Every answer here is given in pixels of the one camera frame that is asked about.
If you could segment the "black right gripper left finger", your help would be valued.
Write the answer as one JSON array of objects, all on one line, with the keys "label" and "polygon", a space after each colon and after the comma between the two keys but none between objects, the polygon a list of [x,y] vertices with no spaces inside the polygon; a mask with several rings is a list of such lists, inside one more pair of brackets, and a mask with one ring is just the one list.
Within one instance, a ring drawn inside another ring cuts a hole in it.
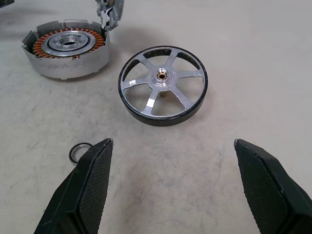
[{"label": "black right gripper left finger", "polygon": [[107,197],[114,142],[92,146],[55,190],[37,234],[98,233]]}]

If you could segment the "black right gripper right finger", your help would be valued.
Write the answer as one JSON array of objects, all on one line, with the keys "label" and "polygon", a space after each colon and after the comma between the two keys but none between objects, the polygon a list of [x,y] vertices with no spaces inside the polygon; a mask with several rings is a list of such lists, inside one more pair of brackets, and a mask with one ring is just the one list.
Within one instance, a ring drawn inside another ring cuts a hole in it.
[{"label": "black right gripper right finger", "polygon": [[262,234],[310,234],[312,200],[263,148],[236,139],[244,194]]}]

